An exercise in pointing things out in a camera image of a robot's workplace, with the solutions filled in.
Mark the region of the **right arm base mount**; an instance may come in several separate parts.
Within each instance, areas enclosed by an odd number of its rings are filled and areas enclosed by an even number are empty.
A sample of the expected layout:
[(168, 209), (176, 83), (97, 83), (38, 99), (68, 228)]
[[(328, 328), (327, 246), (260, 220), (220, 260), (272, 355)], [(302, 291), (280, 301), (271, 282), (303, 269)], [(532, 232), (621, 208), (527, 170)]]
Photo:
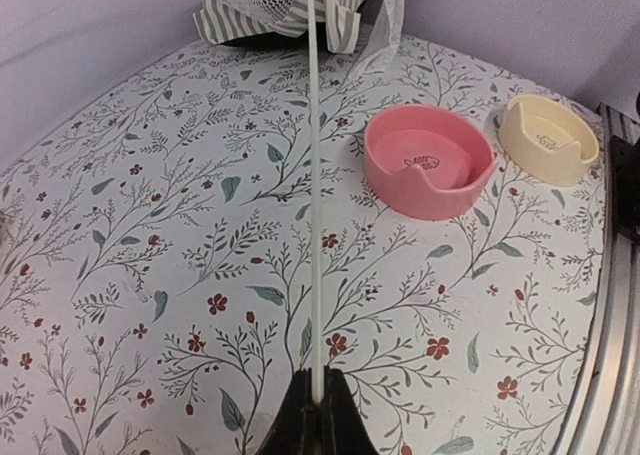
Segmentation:
[(617, 230), (639, 244), (639, 121), (606, 107)]

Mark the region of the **green striped pet tent fabric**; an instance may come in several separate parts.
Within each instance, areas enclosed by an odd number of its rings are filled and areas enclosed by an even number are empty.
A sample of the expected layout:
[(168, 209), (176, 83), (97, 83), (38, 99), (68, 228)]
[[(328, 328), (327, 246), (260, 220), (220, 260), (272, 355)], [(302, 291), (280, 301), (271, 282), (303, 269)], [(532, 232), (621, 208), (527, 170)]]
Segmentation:
[[(314, 0), (329, 52), (355, 51), (364, 1)], [(405, 0), (382, 1), (368, 44), (352, 69), (354, 78), (383, 72), (391, 64), (401, 41), (404, 9)], [(200, 38), (212, 45), (262, 35), (298, 38), (308, 30), (308, 0), (202, 0), (193, 20)]]

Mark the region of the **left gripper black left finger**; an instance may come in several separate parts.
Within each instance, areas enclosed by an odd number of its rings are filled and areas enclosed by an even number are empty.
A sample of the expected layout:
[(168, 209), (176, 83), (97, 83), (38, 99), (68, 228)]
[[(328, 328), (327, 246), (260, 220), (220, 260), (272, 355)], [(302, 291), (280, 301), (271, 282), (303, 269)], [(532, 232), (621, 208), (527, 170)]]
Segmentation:
[(259, 448), (260, 455), (315, 454), (319, 407), (311, 393), (311, 370), (293, 375), (280, 409)]

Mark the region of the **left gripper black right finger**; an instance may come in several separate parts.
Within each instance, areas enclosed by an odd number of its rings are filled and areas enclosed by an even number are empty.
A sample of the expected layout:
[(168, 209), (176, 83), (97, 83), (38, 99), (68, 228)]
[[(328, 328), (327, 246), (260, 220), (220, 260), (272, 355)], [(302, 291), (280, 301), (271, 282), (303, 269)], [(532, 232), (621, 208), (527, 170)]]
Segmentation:
[(351, 395), (345, 374), (326, 367), (320, 405), (320, 453), (378, 455)]

